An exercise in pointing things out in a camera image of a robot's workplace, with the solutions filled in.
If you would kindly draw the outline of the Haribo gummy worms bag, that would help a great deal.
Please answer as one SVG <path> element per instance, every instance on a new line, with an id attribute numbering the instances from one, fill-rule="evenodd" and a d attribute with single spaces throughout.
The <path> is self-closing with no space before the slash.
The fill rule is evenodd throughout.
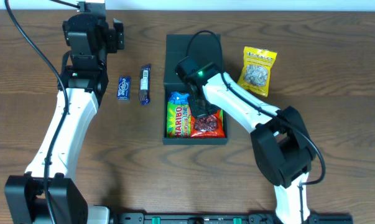
<path id="1" fill-rule="evenodd" d="M 191 110 L 188 105 L 167 103 L 168 138 L 189 138 L 191 135 Z"/>

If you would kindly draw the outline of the red snack bag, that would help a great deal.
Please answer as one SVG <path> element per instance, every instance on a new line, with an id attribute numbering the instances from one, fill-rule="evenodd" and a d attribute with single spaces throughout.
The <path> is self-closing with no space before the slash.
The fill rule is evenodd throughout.
<path id="1" fill-rule="evenodd" d="M 223 110 L 201 118 L 192 117 L 191 138 L 224 138 Z"/>

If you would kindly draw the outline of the blue Oreo cookie pack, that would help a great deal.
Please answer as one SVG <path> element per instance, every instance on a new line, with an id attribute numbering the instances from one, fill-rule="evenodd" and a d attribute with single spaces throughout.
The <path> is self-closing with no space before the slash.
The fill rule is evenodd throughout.
<path id="1" fill-rule="evenodd" d="M 171 92 L 168 102 L 174 105 L 188 105 L 189 93 L 173 91 Z"/>

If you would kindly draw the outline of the yellow snack bag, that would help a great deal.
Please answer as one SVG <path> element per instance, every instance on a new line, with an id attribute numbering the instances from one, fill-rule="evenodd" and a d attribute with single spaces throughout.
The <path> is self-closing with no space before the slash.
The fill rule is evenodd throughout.
<path id="1" fill-rule="evenodd" d="M 277 52 L 245 46 L 243 69 L 238 85 L 261 96 L 269 94 L 271 68 L 277 58 Z"/>

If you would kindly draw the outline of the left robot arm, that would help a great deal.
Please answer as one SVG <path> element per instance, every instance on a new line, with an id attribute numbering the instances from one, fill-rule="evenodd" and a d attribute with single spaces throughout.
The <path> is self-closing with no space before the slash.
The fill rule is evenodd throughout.
<path id="1" fill-rule="evenodd" d="M 103 12 L 82 12 L 62 24 L 63 55 L 57 104 L 44 141 L 23 175 L 4 187 L 14 223 L 117 223 L 104 205 L 88 205 L 75 185 L 76 167 L 91 120 L 108 85 L 107 56 L 124 49 L 124 27 L 110 28 Z"/>

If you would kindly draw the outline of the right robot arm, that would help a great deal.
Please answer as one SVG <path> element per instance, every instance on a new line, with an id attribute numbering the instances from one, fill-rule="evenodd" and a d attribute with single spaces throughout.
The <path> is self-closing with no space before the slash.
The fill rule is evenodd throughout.
<path id="1" fill-rule="evenodd" d="M 307 221 L 304 183 L 316 152 L 299 112 L 291 106 L 280 110 L 252 96 L 214 63 L 199 67 L 185 57 L 175 73 L 189 91 L 194 118 L 223 110 L 250 134 L 256 164 L 274 186 L 277 218 L 282 223 Z"/>

